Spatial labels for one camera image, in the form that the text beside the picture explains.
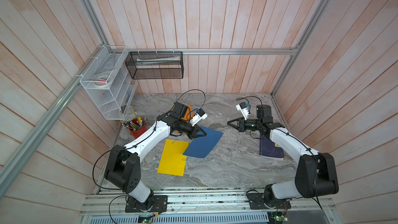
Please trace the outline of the blue paper document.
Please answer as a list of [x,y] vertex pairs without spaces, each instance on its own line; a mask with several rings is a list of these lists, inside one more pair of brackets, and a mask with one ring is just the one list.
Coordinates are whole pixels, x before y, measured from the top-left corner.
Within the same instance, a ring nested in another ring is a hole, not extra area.
[[183,153],[184,156],[205,158],[214,149],[223,136],[223,132],[203,126],[201,126],[201,128],[207,133],[207,135],[205,137],[193,139]]

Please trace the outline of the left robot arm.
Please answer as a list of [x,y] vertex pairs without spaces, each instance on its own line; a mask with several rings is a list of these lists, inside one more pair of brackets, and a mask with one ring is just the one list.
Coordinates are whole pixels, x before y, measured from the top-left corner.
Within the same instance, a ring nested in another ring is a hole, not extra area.
[[172,109],[159,115],[151,128],[123,147],[116,145],[109,151],[104,177],[136,202],[144,204],[153,199],[153,191],[141,180],[141,160],[163,139],[173,132],[185,134],[189,139],[199,138],[198,133],[207,133],[198,122],[207,118],[203,109],[184,120],[188,107],[176,102]]

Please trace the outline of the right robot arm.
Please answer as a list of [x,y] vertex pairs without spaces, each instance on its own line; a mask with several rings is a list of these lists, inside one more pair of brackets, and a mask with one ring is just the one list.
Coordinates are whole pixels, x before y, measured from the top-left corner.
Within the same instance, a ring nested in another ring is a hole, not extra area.
[[227,124],[239,132],[258,131],[265,138],[280,146],[297,163],[293,180],[269,184],[264,190],[264,202],[270,207],[291,198],[316,198],[334,195],[339,191],[335,161],[329,153],[321,153],[305,145],[282,124],[274,122],[269,105],[257,105],[256,119],[250,119],[250,105],[236,105],[242,117]]

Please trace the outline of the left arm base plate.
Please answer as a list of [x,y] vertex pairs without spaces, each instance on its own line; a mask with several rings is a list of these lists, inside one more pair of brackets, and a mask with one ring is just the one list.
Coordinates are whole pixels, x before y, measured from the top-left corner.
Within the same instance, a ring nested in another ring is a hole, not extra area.
[[163,213],[167,210],[167,195],[154,195],[151,193],[149,198],[144,202],[140,202],[128,196],[125,212],[126,213]]

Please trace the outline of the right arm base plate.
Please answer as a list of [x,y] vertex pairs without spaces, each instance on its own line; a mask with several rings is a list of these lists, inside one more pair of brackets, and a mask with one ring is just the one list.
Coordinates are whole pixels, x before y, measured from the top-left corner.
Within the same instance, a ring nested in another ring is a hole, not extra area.
[[246,194],[250,209],[290,209],[288,199],[276,199],[269,193],[248,192]]

